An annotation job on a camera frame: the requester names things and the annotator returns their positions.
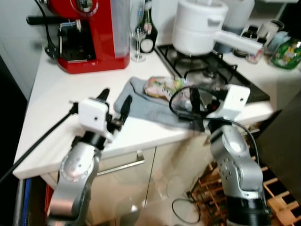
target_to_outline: white cabinet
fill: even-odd
[[[205,134],[157,147],[147,205],[181,197],[190,190],[212,159],[210,142]]]
[[[110,172],[94,179],[87,218],[92,225],[113,219],[144,207],[151,175],[155,148],[143,150],[145,163],[135,165],[137,153],[130,153],[100,161],[99,171],[134,163],[130,168]],[[51,174],[56,180],[57,172]]]

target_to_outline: kitchen counter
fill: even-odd
[[[243,124],[251,124],[268,119],[277,109],[281,109],[300,90],[301,72],[285,71],[269,66],[264,59],[252,65],[244,59],[225,54],[224,60],[238,64],[238,71],[270,95],[270,102],[247,104],[236,118]],[[130,77],[148,79],[151,76],[171,76],[156,53],[146,56],[143,63],[130,62],[125,70],[71,75],[61,70],[43,52],[36,80],[20,137],[15,161],[51,126],[68,113],[72,101],[96,97],[106,87],[111,89],[108,97],[110,112],[113,103]],[[68,153],[76,135],[83,129],[76,115],[50,134],[14,171],[19,179],[48,174],[57,171],[62,158]],[[115,134],[114,141],[107,145],[102,158],[155,147],[196,135],[195,131],[170,128],[166,125],[129,117],[121,132]]]

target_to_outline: coffee machine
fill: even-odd
[[[58,28],[58,46],[48,44],[45,51],[55,58],[65,71],[72,74],[87,73],[123,69],[128,65],[130,12],[128,0],[43,0],[43,2],[61,19],[46,17],[42,10],[44,18],[41,19],[41,24],[47,27],[53,21],[62,22]],[[30,21],[33,21],[32,17],[27,18],[27,22],[32,24]]]

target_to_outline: gas stove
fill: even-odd
[[[237,72],[237,65],[223,61],[223,54],[213,52],[201,56],[187,56],[176,51],[173,45],[156,46],[155,51],[173,74],[174,78],[186,78],[193,84],[208,88],[235,84],[250,88],[248,103],[269,100],[269,96]]]

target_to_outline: gray towel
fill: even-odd
[[[120,112],[121,106],[128,95],[133,98],[129,116],[163,123],[172,127],[202,130],[195,123],[181,121],[174,115],[166,100],[154,98],[144,93],[146,81],[132,77],[124,86],[114,104],[114,110]]]

